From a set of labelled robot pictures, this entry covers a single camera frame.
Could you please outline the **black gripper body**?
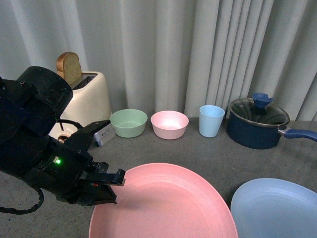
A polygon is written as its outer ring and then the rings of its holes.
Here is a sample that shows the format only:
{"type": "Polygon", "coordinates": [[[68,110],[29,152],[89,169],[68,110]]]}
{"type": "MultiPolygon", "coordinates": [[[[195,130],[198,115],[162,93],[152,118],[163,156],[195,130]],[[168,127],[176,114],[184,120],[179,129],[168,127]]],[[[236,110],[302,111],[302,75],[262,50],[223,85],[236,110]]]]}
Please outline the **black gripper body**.
{"type": "Polygon", "coordinates": [[[64,143],[50,139],[43,158],[32,169],[32,186],[53,193],[60,201],[76,203],[77,190],[83,184],[92,182],[84,180],[84,169],[93,162],[88,152],[93,136],[108,124],[109,120],[88,124],[64,143]]]}

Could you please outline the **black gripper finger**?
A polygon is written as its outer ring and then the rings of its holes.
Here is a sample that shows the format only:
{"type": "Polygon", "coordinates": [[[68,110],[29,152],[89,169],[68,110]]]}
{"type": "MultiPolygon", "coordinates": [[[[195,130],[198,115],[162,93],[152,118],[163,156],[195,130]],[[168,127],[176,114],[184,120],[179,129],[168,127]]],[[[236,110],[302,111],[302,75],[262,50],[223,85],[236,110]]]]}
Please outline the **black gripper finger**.
{"type": "Polygon", "coordinates": [[[106,162],[89,163],[84,169],[84,180],[102,185],[124,186],[126,171],[118,169],[116,173],[108,173],[108,167],[106,162]]]}
{"type": "Polygon", "coordinates": [[[94,206],[116,202],[116,195],[108,185],[89,182],[83,184],[77,192],[76,204],[82,206],[94,206]]]}

